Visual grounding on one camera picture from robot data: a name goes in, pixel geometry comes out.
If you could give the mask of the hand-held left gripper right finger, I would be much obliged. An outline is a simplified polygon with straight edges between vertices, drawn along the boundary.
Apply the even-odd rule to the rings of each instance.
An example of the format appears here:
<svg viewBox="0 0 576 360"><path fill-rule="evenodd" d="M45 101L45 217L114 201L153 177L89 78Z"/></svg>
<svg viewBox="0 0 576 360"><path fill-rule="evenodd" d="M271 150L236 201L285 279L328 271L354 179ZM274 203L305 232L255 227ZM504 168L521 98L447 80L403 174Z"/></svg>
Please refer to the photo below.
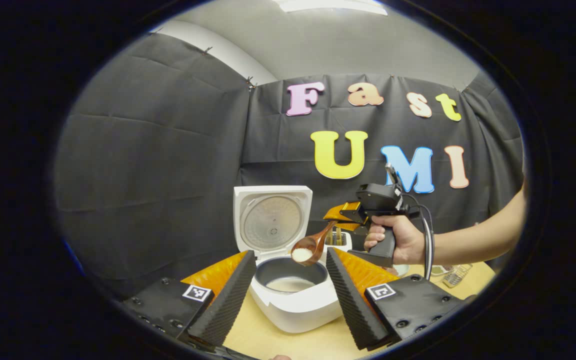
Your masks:
<svg viewBox="0 0 576 360"><path fill-rule="evenodd" d="M469 303L422 275L398 277L347 251L327 251L326 268L359 350L416 338Z"/></svg>

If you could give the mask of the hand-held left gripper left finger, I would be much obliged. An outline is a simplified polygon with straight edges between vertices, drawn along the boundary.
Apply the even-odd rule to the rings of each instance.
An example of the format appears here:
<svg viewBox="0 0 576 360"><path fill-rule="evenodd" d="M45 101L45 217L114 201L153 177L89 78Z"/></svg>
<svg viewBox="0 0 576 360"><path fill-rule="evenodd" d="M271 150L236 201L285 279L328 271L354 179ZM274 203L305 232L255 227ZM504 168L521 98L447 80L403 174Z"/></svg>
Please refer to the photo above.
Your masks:
<svg viewBox="0 0 576 360"><path fill-rule="evenodd" d="M254 251L241 251L183 279L160 278L123 307L176 341L215 349L233 328L256 269Z"/></svg>

